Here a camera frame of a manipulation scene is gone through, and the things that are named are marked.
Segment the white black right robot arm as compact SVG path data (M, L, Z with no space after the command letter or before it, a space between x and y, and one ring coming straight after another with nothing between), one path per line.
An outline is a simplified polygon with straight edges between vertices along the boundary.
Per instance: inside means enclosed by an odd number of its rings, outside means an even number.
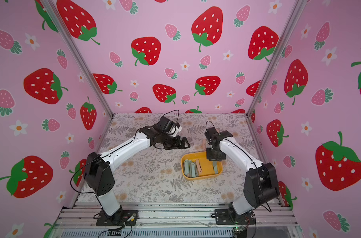
M230 158L245 172L243 195L229 206L233 217L252 212L280 196L276 169L271 163L256 159L228 131L218 132L209 128L205 137L209 145L206 151L209 161L221 162Z

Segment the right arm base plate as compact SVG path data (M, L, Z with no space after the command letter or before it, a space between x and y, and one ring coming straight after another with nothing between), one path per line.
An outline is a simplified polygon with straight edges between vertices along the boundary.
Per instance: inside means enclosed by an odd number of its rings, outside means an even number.
M253 212L237 215L233 209L215 209L211 218L217 225L255 225L256 219Z

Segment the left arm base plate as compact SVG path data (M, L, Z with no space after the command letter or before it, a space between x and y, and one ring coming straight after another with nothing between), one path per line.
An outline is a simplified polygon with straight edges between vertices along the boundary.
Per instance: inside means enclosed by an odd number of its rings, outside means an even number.
M138 210L119 210L114 215L107 215L104 210L99 213L97 218L96 226L122 226L132 225L135 226L138 217Z

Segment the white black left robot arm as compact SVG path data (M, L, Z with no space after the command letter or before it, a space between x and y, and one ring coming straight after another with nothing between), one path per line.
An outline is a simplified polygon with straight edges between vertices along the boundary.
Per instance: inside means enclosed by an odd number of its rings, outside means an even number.
M180 137L177 132L181 127L174 126L169 132L156 130L153 126L139 129L133 138L102 154L92 152L87 157L84 166L84 179L93 190L108 217L122 213L122 208L116 199L113 187L115 178L113 172L135 154L149 147L160 144L165 150L189 149L186 137Z

